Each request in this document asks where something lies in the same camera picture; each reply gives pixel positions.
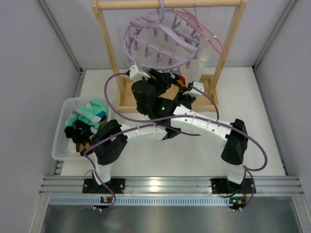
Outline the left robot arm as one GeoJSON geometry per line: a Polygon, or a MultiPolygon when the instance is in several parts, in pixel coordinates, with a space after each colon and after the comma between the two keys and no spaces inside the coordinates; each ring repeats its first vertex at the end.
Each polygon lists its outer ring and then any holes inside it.
{"type": "Polygon", "coordinates": [[[91,147],[84,156],[93,153],[94,160],[92,178],[84,181],[83,193],[89,194],[114,194],[118,184],[125,184],[122,179],[111,181],[112,164],[119,158],[129,142],[142,142],[145,140],[166,140],[179,134],[185,134],[179,128],[173,128],[169,123],[164,125],[122,125],[117,120],[110,120],[99,128],[91,138],[91,147]]]}

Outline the red black argyle sock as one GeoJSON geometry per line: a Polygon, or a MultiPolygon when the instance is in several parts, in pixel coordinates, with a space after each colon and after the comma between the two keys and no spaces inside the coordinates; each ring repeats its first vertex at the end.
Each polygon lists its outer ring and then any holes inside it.
{"type": "Polygon", "coordinates": [[[177,86],[179,90],[187,89],[185,78],[182,75],[173,72],[171,72],[170,75],[171,75],[171,84],[177,86]]]}

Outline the teal sock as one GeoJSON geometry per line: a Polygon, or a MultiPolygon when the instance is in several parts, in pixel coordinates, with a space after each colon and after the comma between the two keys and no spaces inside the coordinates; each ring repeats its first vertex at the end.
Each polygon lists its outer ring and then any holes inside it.
{"type": "Polygon", "coordinates": [[[73,126],[74,123],[79,120],[90,126],[90,130],[93,134],[97,133],[99,129],[100,118],[94,114],[90,107],[81,106],[74,109],[65,122],[65,126],[73,126]]]}
{"type": "Polygon", "coordinates": [[[93,123],[98,123],[108,114],[108,109],[99,99],[93,99],[86,105],[86,117],[93,123]]]}

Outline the purple round clip hanger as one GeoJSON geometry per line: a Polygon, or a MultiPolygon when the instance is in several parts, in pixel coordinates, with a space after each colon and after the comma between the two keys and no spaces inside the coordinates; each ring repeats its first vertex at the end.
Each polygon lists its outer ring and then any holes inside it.
{"type": "Polygon", "coordinates": [[[130,21],[123,37],[123,48],[129,64],[137,63],[144,70],[174,71],[195,78],[202,73],[193,73],[185,68],[194,57],[196,47],[185,42],[187,36],[177,26],[185,23],[172,8],[160,8],[130,21]]]}

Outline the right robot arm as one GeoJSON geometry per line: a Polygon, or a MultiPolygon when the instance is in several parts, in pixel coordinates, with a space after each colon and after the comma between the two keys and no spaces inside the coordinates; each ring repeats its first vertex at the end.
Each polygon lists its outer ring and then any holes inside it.
{"type": "Polygon", "coordinates": [[[229,189],[242,188],[246,175],[243,158],[248,145],[242,120],[235,119],[226,124],[194,111],[192,104],[206,95],[201,82],[185,83],[184,77],[174,72],[163,73],[155,69],[144,72],[136,65],[131,66],[127,74],[133,81],[131,90],[140,114],[167,127],[167,138],[172,138],[177,130],[217,138],[223,148],[221,159],[229,189]]]}

